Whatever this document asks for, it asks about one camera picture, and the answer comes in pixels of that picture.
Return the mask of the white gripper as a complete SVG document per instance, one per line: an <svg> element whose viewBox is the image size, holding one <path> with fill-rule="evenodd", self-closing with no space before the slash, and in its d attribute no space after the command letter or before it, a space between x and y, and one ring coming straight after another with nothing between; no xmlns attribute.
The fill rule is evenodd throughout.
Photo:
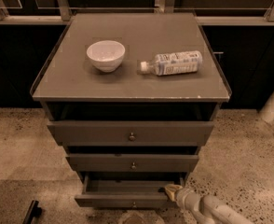
<svg viewBox="0 0 274 224"><path fill-rule="evenodd" d="M190 188L183 188L180 185L168 184L164 187L165 193L172 202L184 210L198 212L201 196Z"/></svg>

